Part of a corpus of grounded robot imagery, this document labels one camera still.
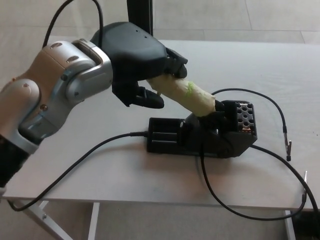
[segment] gray floor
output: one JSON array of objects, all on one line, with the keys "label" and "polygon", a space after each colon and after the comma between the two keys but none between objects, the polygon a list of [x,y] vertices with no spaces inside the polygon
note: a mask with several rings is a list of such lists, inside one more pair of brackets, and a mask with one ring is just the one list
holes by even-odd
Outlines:
[{"label": "gray floor", "polygon": [[[39,51],[63,0],[0,0],[0,88],[23,72]],[[127,20],[125,0],[100,0],[105,23]],[[88,38],[98,26],[95,6],[77,0],[53,35]],[[154,0],[159,39],[320,44],[318,0]],[[89,203],[51,202],[46,211],[76,240],[88,235]],[[279,212],[249,211],[270,216]],[[238,218],[222,208],[103,204],[97,240],[285,239],[283,222]],[[51,239],[23,213],[0,204],[0,239]]]}]

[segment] black pole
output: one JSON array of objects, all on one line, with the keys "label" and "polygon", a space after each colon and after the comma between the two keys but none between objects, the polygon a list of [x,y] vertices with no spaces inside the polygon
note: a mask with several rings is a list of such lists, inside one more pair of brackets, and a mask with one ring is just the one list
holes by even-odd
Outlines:
[{"label": "black pole", "polygon": [[126,0],[129,22],[147,33],[154,34],[153,0]]}]

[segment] table leg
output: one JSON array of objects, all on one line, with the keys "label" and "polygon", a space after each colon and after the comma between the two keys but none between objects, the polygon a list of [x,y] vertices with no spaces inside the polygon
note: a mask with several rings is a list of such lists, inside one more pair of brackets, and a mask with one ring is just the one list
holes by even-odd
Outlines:
[{"label": "table leg", "polygon": [[99,207],[100,207],[99,202],[95,202],[93,204],[88,240],[95,240],[97,223],[98,223]]},{"label": "table leg", "polygon": [[[284,211],[284,215],[289,215],[290,211]],[[294,225],[292,223],[292,218],[287,218],[284,220],[285,221],[285,229],[286,229],[286,234],[287,234],[287,239],[288,240],[296,240],[296,235],[295,235],[295,230],[294,230]]]},{"label": "table leg", "polygon": [[[17,206],[23,206],[28,201],[21,200],[14,202]],[[47,233],[57,240],[73,240],[42,208],[34,204],[23,211],[29,218],[35,221]]]}]

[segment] cylindrical object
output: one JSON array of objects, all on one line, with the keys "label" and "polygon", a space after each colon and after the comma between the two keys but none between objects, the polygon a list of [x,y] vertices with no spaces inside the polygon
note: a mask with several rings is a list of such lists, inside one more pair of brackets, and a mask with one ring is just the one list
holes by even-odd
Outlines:
[{"label": "cylindrical object", "polygon": [[153,90],[176,101],[197,117],[216,111],[215,96],[202,90],[192,81],[164,74],[147,80]]},{"label": "cylindrical object", "polygon": [[0,135],[0,188],[19,171],[29,154]]}]

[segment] black cable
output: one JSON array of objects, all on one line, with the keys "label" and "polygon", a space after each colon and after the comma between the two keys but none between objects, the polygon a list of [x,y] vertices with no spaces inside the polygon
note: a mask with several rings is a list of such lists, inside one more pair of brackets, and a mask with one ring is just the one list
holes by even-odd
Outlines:
[{"label": "black cable", "polygon": [[[64,10],[64,8],[66,6],[68,6],[73,1],[74,0],[65,1],[59,7],[59,9],[56,11],[56,13],[54,14],[54,16],[53,16],[53,18],[52,18],[52,20],[50,22],[50,25],[48,27],[48,30],[46,31],[46,34],[45,34],[44,42],[43,42],[43,45],[42,45],[43,48],[48,45],[49,37],[50,37],[52,29],[54,28],[54,25],[56,23],[57,18],[59,17],[61,12]],[[95,3],[96,8],[98,10],[98,15],[99,15],[99,42],[98,42],[98,47],[101,49],[102,48],[102,38],[103,38],[103,28],[104,28],[104,16],[103,16],[102,9],[101,9],[101,6],[100,6],[99,2],[97,0],[92,0],[92,1]]]},{"label": "black cable", "polygon": [[286,120],[285,120],[285,116],[284,116],[284,113],[282,112],[281,108],[279,107],[279,105],[270,97],[260,93],[260,92],[257,92],[257,91],[253,91],[253,90],[248,90],[248,89],[244,89],[244,88],[224,88],[224,89],[220,89],[218,91],[215,91],[213,93],[211,93],[212,95],[216,95],[218,93],[222,93],[222,92],[228,92],[228,91],[241,91],[241,92],[247,92],[247,93],[251,93],[251,94],[256,94],[256,95],[259,95],[265,99],[268,99],[270,102],[272,102],[275,107],[278,109],[279,113],[280,113],[280,116],[281,116],[281,120],[282,120],[282,130],[283,130],[283,133],[287,133],[287,125],[286,125]]},{"label": "black cable", "polygon": [[[281,160],[281,161],[284,161],[286,165],[291,166],[291,165],[290,165],[286,160],[284,160],[282,157],[280,157],[280,156],[278,156],[278,157],[279,157],[278,159]],[[245,219],[258,220],[258,221],[278,221],[278,220],[284,220],[284,219],[288,219],[288,218],[292,218],[292,217],[296,216],[296,215],[299,214],[299,213],[303,210],[303,208],[305,207],[305,204],[306,204],[306,201],[307,201],[307,195],[306,195],[305,193],[303,193],[303,194],[302,194],[302,199],[301,199],[302,202],[301,202],[300,207],[299,207],[295,212],[292,212],[292,213],[290,213],[289,215],[279,216],[279,217],[255,217],[255,216],[248,216],[248,215],[242,214],[242,213],[240,213],[240,212],[237,212],[237,211],[233,210],[232,208],[230,208],[229,206],[227,206],[226,204],[224,204],[224,202],[221,201],[221,200],[218,198],[218,196],[215,194],[215,192],[213,191],[213,189],[212,189],[212,187],[211,187],[211,185],[210,185],[208,176],[207,176],[207,171],[206,171],[206,166],[205,166],[205,155],[204,155],[204,150],[203,150],[203,144],[202,144],[201,151],[200,151],[200,160],[201,160],[201,168],[202,168],[203,177],[204,177],[205,183],[206,183],[206,185],[207,185],[207,187],[208,187],[211,195],[215,198],[215,200],[216,200],[222,207],[224,207],[225,209],[227,209],[228,211],[230,211],[231,213],[233,213],[233,214],[235,214],[235,215],[238,215],[238,216],[240,216],[240,217],[242,217],[242,218],[245,218]],[[303,178],[301,178],[301,179],[302,179],[302,181],[304,182],[304,183],[302,183],[303,187],[304,187],[305,185],[308,186],[308,185],[305,183],[304,179],[303,179]]]},{"label": "black cable", "polygon": [[16,211],[16,212],[21,212],[23,210],[26,210],[36,202],[38,202],[40,199],[42,199],[57,183],[59,183],[72,169],[74,169],[79,163],[81,163],[86,157],[88,157],[90,154],[92,154],[95,150],[100,148],[101,146],[117,139],[125,138],[125,137],[147,137],[148,132],[147,131],[139,131],[139,132],[130,132],[118,136],[111,137],[107,140],[104,140],[100,142],[98,145],[94,146],[91,148],[86,154],[84,154],[82,157],[79,158],[74,164],[72,164],[61,176],[59,176],[53,183],[50,184],[42,193],[39,194],[35,199],[27,203],[26,205],[22,207],[16,207],[13,202],[8,200],[8,203],[10,207]]}]

